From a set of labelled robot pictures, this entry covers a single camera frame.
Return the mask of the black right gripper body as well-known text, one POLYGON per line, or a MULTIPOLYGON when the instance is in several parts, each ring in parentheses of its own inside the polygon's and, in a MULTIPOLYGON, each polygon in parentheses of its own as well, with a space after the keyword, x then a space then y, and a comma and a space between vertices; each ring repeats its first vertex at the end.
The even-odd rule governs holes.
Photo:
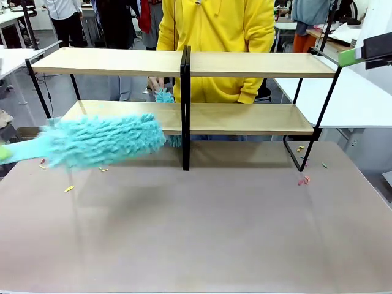
POLYGON ((366 69, 391 65, 391 35, 392 33, 388 32, 364 39, 363 58, 366 69))

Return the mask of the person's right hand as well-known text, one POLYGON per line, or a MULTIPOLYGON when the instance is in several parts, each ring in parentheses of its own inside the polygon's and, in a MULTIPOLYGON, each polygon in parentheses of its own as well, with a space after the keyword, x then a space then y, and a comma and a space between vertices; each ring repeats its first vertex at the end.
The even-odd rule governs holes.
POLYGON ((148 77, 148 86, 152 92, 159 92, 165 89, 164 77, 148 77))

